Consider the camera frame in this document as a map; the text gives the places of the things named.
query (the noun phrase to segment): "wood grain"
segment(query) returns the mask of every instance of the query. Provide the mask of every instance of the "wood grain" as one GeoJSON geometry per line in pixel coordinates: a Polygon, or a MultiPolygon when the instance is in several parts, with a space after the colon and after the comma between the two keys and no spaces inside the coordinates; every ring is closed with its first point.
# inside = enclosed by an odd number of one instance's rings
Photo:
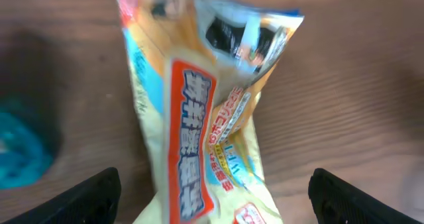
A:
{"type": "MultiPolygon", "coordinates": [[[[316,223],[307,185],[318,167],[424,221],[424,1],[243,1],[306,16],[254,112],[266,183],[285,223],[316,223]]],[[[117,221],[131,223],[154,191],[115,0],[0,5],[1,64],[52,70],[39,79],[52,80],[64,141],[41,181],[0,191],[0,221],[115,166],[117,221]],[[44,56],[16,59],[40,41],[44,56]]]]}

